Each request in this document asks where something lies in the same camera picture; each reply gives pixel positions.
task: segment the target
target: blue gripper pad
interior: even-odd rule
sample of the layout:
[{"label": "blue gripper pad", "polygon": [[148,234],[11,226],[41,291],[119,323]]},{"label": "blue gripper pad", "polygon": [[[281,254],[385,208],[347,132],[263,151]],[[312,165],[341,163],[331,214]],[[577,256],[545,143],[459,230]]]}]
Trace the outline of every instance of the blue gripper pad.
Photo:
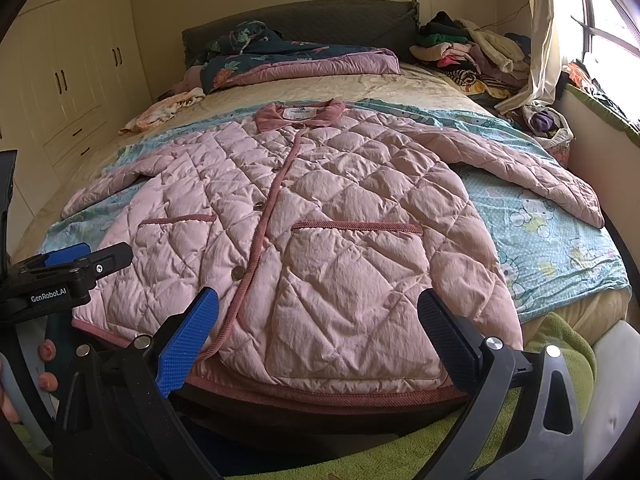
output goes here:
[{"label": "blue gripper pad", "polygon": [[158,356],[156,384],[166,399],[184,384],[209,332],[218,320],[218,293],[208,286],[198,293],[182,324]]},{"label": "blue gripper pad", "polygon": [[91,253],[91,248],[84,242],[81,244],[72,245],[71,247],[65,247],[59,251],[53,251],[49,253],[47,259],[44,260],[45,267],[52,267],[54,265],[68,264],[73,260],[82,258]]}]

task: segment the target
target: jacket pocket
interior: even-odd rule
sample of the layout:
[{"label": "jacket pocket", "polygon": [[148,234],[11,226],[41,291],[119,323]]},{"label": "jacket pocket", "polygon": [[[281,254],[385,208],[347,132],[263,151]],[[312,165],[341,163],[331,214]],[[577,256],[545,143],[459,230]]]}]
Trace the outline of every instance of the jacket pocket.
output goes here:
[{"label": "jacket pocket", "polygon": [[149,218],[131,238],[133,262],[103,290],[106,319],[136,333],[153,334],[180,314],[200,290],[200,264],[216,216]]},{"label": "jacket pocket", "polygon": [[269,375],[301,389],[317,388],[309,378],[364,389],[369,381],[378,392],[380,381],[398,392],[412,389],[403,380],[437,378],[416,310],[430,286],[422,236],[413,224],[294,224],[273,305]]}]

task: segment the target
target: windowsill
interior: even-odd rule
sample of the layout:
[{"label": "windowsill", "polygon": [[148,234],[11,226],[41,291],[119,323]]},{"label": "windowsill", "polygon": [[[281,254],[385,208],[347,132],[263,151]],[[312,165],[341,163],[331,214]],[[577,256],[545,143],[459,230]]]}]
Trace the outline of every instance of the windowsill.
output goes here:
[{"label": "windowsill", "polygon": [[586,94],[582,90],[572,85],[567,85],[565,91],[571,92],[578,101],[584,104],[589,110],[601,118],[605,123],[619,132],[623,132],[626,136],[640,148],[640,131],[633,127],[627,120],[613,113],[606,106],[599,103],[596,99]]}]

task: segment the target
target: wardrobe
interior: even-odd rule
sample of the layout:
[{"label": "wardrobe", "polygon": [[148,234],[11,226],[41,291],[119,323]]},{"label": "wardrobe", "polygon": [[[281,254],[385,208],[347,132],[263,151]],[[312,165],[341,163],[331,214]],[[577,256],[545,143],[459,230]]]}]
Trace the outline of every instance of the wardrobe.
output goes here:
[{"label": "wardrobe", "polygon": [[0,150],[18,150],[8,251],[89,153],[151,104],[130,0],[28,0],[0,43]]}]

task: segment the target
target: pocket trim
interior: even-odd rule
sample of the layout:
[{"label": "pocket trim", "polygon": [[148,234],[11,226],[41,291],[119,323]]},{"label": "pocket trim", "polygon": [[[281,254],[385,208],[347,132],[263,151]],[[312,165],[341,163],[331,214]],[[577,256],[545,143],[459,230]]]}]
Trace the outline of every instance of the pocket trim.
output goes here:
[{"label": "pocket trim", "polygon": [[175,224],[176,222],[184,222],[185,220],[198,220],[200,222],[215,222],[218,219],[216,215],[185,215],[174,216],[172,218],[147,218],[138,225],[150,225],[150,224]]},{"label": "pocket trim", "polygon": [[292,230],[309,228],[339,229],[341,231],[393,231],[422,234],[422,227],[419,225],[394,222],[299,221],[291,227]]}]

